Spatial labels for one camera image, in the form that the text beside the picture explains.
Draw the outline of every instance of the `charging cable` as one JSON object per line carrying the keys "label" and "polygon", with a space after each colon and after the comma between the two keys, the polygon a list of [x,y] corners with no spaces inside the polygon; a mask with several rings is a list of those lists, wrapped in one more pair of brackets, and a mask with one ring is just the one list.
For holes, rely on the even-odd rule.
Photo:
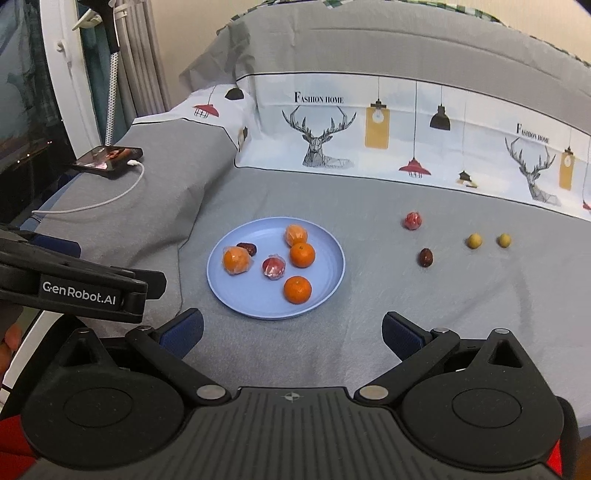
{"label": "charging cable", "polygon": [[139,183],[139,181],[144,176],[144,172],[146,171],[145,167],[140,162],[138,162],[137,160],[129,160],[127,162],[127,165],[129,165],[131,167],[140,167],[142,169],[142,171],[139,174],[139,177],[135,181],[135,183],[131,187],[129,187],[127,190],[125,190],[121,195],[117,195],[117,197],[115,197],[115,198],[113,198],[111,200],[107,200],[105,202],[100,202],[100,203],[97,203],[95,205],[89,205],[88,207],[73,208],[72,210],[33,210],[31,212],[31,214],[40,213],[42,215],[61,215],[62,213],[83,212],[84,210],[90,210],[90,209],[93,209],[93,208],[102,207],[102,206],[108,205],[108,204],[110,204],[110,203],[112,203],[112,202],[114,202],[116,200],[119,200],[120,198],[124,197],[129,192],[131,192],[131,190],[133,190],[135,188],[135,186]]}

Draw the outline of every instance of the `green checkered blanket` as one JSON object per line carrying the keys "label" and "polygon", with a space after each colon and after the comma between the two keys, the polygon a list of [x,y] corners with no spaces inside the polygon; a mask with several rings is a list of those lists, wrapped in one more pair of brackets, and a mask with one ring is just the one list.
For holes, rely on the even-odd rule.
{"label": "green checkered blanket", "polygon": [[[296,4],[299,2],[316,2],[316,1],[321,1],[328,8],[337,8],[337,7],[341,7],[342,5],[346,5],[351,2],[354,2],[355,0],[265,0],[260,5],[256,5],[255,7],[249,8],[245,13],[240,14],[240,15],[235,15],[234,17],[232,17],[232,21],[238,20],[239,18],[243,17],[244,15],[246,15],[246,14],[248,14],[260,7],[268,7],[270,5],[280,5],[280,4]],[[501,23],[501,21],[498,18],[493,17],[492,15],[489,15],[486,12],[483,12],[482,10],[478,10],[476,8],[463,7],[461,5],[445,4],[443,2],[429,2],[426,0],[385,0],[385,1],[405,2],[408,4],[427,5],[429,7],[443,8],[443,9],[451,11],[451,12],[458,12],[461,14],[471,15],[473,17],[481,18],[481,19],[487,20],[489,22]]]}
{"label": "green checkered blanket", "polygon": [[[318,1],[324,3],[328,8],[337,8],[337,7],[341,7],[342,5],[346,5],[348,3],[354,2],[355,0],[265,0],[260,5],[257,5],[255,7],[248,9],[245,13],[240,14],[240,15],[235,15],[234,17],[232,17],[232,21],[236,21],[239,18],[242,18],[244,15],[246,15],[246,14],[248,14],[260,7],[269,7],[271,5],[281,5],[281,4],[295,4],[295,3],[299,3],[299,2],[318,2]],[[487,22],[493,22],[493,23],[498,23],[498,24],[504,25],[504,23],[501,22],[501,20],[499,20],[497,17],[494,17],[493,15],[483,12],[482,10],[478,10],[477,8],[463,7],[462,5],[447,4],[444,2],[429,2],[427,0],[384,0],[384,1],[405,2],[408,4],[427,5],[428,7],[441,8],[443,10],[448,10],[451,12],[457,12],[457,13],[464,14],[464,15],[470,15],[471,17],[480,18],[481,20],[484,20]],[[531,38],[538,40],[538,41],[543,41],[544,43],[546,43],[550,47],[555,48],[556,50],[559,50],[562,53],[568,55],[569,57],[581,62],[587,68],[591,68],[591,63],[579,58],[576,55],[573,55],[572,53],[564,50],[563,48],[558,48],[557,46],[552,45],[549,42],[546,42],[546,40],[540,40],[539,38],[536,38],[532,35],[529,35],[529,36]]]}

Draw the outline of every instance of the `mandarin orange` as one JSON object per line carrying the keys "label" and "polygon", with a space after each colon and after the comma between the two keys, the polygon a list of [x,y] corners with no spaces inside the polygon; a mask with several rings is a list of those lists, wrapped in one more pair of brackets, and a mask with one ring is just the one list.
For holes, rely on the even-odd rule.
{"label": "mandarin orange", "polygon": [[288,278],[283,285],[283,295],[290,303],[305,303],[312,296],[312,285],[304,277]]}
{"label": "mandarin orange", "polygon": [[290,249],[290,260],[298,268],[307,268],[316,259],[314,247],[310,244],[295,244]]}
{"label": "mandarin orange", "polygon": [[251,256],[242,247],[227,247],[223,254],[223,267],[230,275],[238,275],[251,267]]}
{"label": "mandarin orange", "polygon": [[290,225],[285,229],[285,241],[290,247],[295,244],[305,244],[308,241],[308,232],[300,225]]}

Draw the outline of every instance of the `gray bed sheet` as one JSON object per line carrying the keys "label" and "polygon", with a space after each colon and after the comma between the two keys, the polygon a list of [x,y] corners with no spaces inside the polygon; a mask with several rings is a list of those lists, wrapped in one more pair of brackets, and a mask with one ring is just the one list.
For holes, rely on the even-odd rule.
{"label": "gray bed sheet", "polygon": [[[353,54],[356,48],[365,53]],[[332,11],[320,2],[256,10],[224,29],[184,79],[197,89],[251,73],[318,69],[460,86],[589,131],[589,69],[501,25],[398,2],[360,0]],[[447,326],[467,338],[510,328],[554,392],[572,402],[580,425],[591,425],[589,222],[432,187],[234,168],[236,148],[223,129],[184,120],[136,125],[120,143],[144,149],[145,180],[104,208],[47,217],[37,231],[80,242],[88,260],[165,272],[167,291],[149,302],[145,321],[159,326],[181,309],[201,309],[204,338],[186,358],[201,372],[232,390],[355,390],[398,362],[380,330],[384,314],[397,310],[425,329]],[[80,175],[54,208],[114,197],[136,175],[117,181]],[[410,210],[424,216],[412,233],[400,225]],[[219,238],[270,215],[324,226],[347,258],[336,294],[293,320],[244,318],[207,286],[206,260]],[[485,243],[470,251],[463,239],[476,231]],[[508,250],[495,245],[502,232],[513,236]],[[426,270],[415,260],[424,247],[435,257]],[[88,323],[101,335],[131,328]]]}
{"label": "gray bed sheet", "polygon": [[[406,231],[418,210],[422,227]],[[336,294],[293,320],[245,318],[207,285],[206,262],[217,241],[244,222],[296,216],[327,228],[347,267]],[[463,240],[479,232],[484,244]],[[511,234],[503,250],[495,238]],[[235,389],[241,385],[356,390],[399,360],[383,344],[381,322],[396,310],[429,330],[446,326],[464,338],[511,329],[557,395],[591,424],[591,225],[507,200],[416,185],[233,168],[208,192],[180,251],[183,308],[205,318],[203,340],[186,361]],[[434,263],[417,265],[428,247]]]}

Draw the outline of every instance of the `wall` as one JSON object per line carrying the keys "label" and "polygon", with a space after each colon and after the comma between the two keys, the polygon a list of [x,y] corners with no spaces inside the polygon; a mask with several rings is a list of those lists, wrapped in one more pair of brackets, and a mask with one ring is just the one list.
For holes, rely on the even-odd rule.
{"label": "wall", "polygon": [[[165,81],[172,105],[189,94],[179,74],[229,19],[262,0],[151,0]],[[449,0],[484,10],[506,25],[591,61],[591,16],[575,0]]]}

